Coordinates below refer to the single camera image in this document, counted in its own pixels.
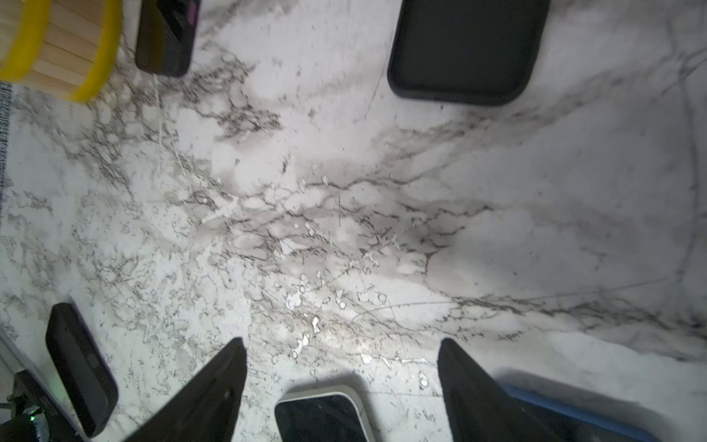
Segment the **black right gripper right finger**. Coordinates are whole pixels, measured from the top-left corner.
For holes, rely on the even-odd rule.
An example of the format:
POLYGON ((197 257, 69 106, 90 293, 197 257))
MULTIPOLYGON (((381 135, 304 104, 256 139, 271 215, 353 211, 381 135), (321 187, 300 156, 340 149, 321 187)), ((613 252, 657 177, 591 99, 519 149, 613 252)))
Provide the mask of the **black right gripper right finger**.
POLYGON ((441 342, 437 357, 449 427, 455 441, 560 441, 454 340, 441 342))

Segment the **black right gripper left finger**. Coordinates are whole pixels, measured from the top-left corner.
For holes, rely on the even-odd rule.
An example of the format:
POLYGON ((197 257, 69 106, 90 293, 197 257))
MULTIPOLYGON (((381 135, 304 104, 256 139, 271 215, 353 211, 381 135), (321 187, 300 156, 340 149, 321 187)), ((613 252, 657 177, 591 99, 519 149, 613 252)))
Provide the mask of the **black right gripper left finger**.
POLYGON ((234 338, 130 441, 230 441, 247 377, 243 340, 234 338))

